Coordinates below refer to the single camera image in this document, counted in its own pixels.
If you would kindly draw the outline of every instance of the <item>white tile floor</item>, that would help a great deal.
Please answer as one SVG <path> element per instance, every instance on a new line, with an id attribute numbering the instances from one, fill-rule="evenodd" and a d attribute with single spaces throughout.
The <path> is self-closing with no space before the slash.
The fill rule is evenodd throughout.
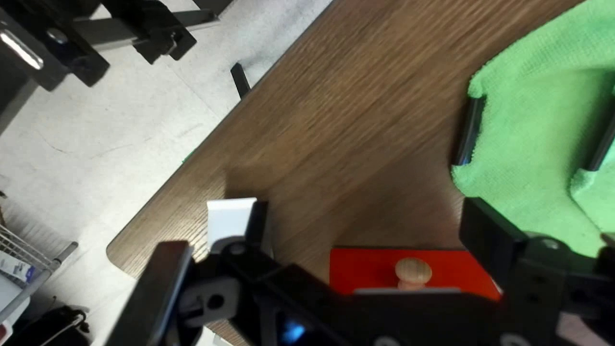
<path id="1" fill-rule="evenodd" d="M 135 287 L 108 262 L 108 243 L 239 102 L 231 66 L 243 62 L 254 85 L 327 4 L 235 0 L 194 33 L 183 62 L 104 52 L 112 70 L 100 85 L 70 77 L 56 93 L 37 91 L 0 137 L 0 189 L 81 247 L 43 295 L 89 308 L 95 345 Z"/>

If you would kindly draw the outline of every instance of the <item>blue light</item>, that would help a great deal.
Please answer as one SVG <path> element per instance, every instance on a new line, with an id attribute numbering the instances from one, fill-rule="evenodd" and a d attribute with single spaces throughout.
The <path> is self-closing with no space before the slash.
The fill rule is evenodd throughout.
<path id="1" fill-rule="evenodd" d="M 283 343 L 296 345 L 306 335 L 306 327 L 296 322 L 285 323 Z"/>

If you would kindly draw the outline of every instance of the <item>wood grain surface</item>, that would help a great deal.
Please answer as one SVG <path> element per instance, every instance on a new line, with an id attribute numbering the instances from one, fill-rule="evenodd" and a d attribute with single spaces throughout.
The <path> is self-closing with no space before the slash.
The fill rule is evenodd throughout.
<path id="1" fill-rule="evenodd" d="M 333 245 L 460 247 L 448 164 L 469 77 L 573 0 L 335 0 L 108 247 L 206 249 L 206 202 L 269 200 L 281 262 L 327 279 Z"/>

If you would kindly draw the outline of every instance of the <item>white floor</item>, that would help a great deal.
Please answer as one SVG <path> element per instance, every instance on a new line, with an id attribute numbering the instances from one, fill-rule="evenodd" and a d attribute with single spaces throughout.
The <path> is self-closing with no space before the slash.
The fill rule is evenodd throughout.
<path id="1" fill-rule="evenodd" d="M 56 93 L 37 91 L 0 137 L 0 191 L 79 243 L 43 295 L 89 308 L 95 345 L 135 287 L 108 262 L 108 243 L 239 102 L 231 66 L 243 62 L 254 85 L 327 4 L 235 0 L 219 24 L 194 33 L 198 47 L 181 62 L 104 52 L 112 70 L 100 85 L 70 77 Z"/>

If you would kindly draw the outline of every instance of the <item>metal rack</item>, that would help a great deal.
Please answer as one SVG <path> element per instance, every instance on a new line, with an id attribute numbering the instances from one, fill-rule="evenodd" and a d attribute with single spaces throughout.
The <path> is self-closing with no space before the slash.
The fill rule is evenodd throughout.
<path id="1" fill-rule="evenodd" d="M 18 287 L 21 287 L 21 293 L 6 308 L 0 310 L 0 322 L 8 320 L 29 297 L 33 297 L 52 277 L 62 262 L 77 249 L 77 243 L 60 245 L 60 241 L 56 241 L 56 245 L 60 247 L 50 247 L 56 249 L 56 252 L 43 250 L 43 247 L 37 249 L 35 245 L 37 243 L 27 233 L 16 235 L 8 227 L 0 225 L 0 250 L 33 266 L 37 273 L 31 283 L 23 283 L 6 275 Z"/>

